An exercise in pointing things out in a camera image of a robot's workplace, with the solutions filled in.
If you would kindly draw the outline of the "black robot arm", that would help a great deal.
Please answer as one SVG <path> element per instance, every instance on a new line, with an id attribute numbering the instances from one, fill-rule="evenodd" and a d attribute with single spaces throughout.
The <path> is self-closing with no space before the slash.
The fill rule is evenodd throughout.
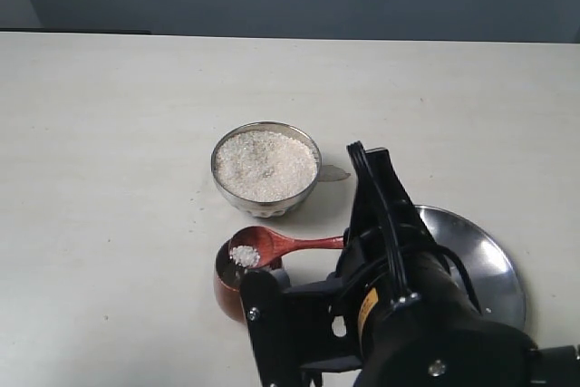
<path id="1" fill-rule="evenodd" d="M 389 151 L 348 153 L 357 176 L 335 270 L 285 286 L 244 276 L 241 303 L 260 381 L 319 386 L 357 371 L 358 386 L 576 386 L 579 350 L 539 348 L 490 321 L 466 267 L 438 244 L 392 166 Z"/>

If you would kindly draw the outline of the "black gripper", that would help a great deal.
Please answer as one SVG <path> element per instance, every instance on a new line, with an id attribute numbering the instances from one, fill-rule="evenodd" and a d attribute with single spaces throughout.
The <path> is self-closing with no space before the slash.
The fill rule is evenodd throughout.
<path id="1" fill-rule="evenodd" d="M 438 245 L 401 184 L 385 148 L 356 141 L 357 178 L 342 253 L 324 281 L 284 291 L 271 273 L 244 276 L 240 297 L 263 386 L 320 386 L 326 372 L 382 369 L 411 340 L 477 317 L 465 267 Z"/>

